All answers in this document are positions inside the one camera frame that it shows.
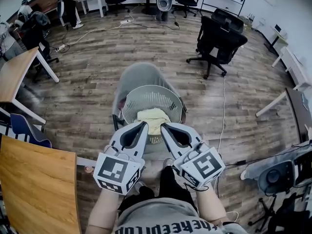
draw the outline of white table leg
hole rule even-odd
[[[82,5],[82,8],[83,8],[83,12],[86,15],[87,14],[87,10],[86,10],[86,5],[84,4],[84,1],[81,1],[81,5]]]
[[[103,5],[102,5],[102,0],[97,0],[98,3],[98,8],[99,8],[99,13],[101,14],[101,17],[104,17],[103,15]]]
[[[277,97],[274,101],[272,101],[269,105],[265,106],[264,108],[262,108],[259,112],[257,112],[255,115],[256,117],[261,116],[262,114],[264,114],[266,111],[268,111],[269,109],[271,109],[272,107],[274,107],[277,103],[279,103],[284,97],[286,96],[286,91],[284,91],[283,93],[281,93],[281,95],[279,97]]]
[[[43,65],[43,67],[45,68],[45,70],[48,72],[48,74],[52,77],[52,79],[58,83],[59,82],[59,78],[56,76],[56,74],[53,72],[53,70],[50,68],[49,64],[45,61],[45,59],[43,58],[43,56],[40,54],[39,51],[37,51],[37,58],[40,61],[40,63]]]
[[[78,14],[77,8],[75,8],[75,9],[76,9],[76,19],[77,19],[77,21],[80,21],[80,17],[79,17],[79,14]]]
[[[0,112],[3,113],[4,115],[10,117],[10,114],[1,107],[0,107]]]
[[[59,20],[60,20],[60,23],[62,24],[62,26],[64,27],[64,26],[65,26],[65,23],[64,23],[64,21],[63,21],[63,18],[60,18]]]
[[[41,123],[45,124],[45,120],[41,117],[39,117],[38,115],[36,115],[33,111],[30,111],[27,107],[25,107],[23,104],[21,104],[19,101],[17,101],[16,99],[14,99],[12,101],[12,103],[14,105],[16,105],[19,109],[21,109],[23,112],[25,112],[26,114],[28,114],[29,116],[31,116],[32,118],[40,121]]]

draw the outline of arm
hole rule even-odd
[[[119,195],[108,190],[102,190],[94,208],[91,211],[85,234],[110,234],[113,230]]]
[[[199,216],[212,224],[220,222],[229,222],[226,217],[226,211],[215,194],[213,187],[203,192],[196,192]]]

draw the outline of gray laundry basket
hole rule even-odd
[[[182,103],[175,93],[157,85],[145,85],[132,90],[128,95],[122,116],[127,124],[137,119],[137,113],[146,109],[159,108],[166,113],[171,122],[180,123]],[[162,141],[161,135],[148,135],[150,144]]]

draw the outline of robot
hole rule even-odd
[[[201,190],[225,169],[216,149],[209,147],[192,127],[164,123],[161,135],[173,155],[177,174],[192,188]],[[132,123],[115,132],[105,152],[97,159],[93,177],[99,187],[127,195],[144,167],[142,157],[147,136],[146,122]]]

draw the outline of person standing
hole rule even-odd
[[[81,28],[83,24],[76,20],[76,0],[64,0],[64,9],[73,29]]]
[[[0,22],[0,56],[4,57],[6,61],[22,54],[24,51],[21,46],[10,35],[12,24],[7,22]]]

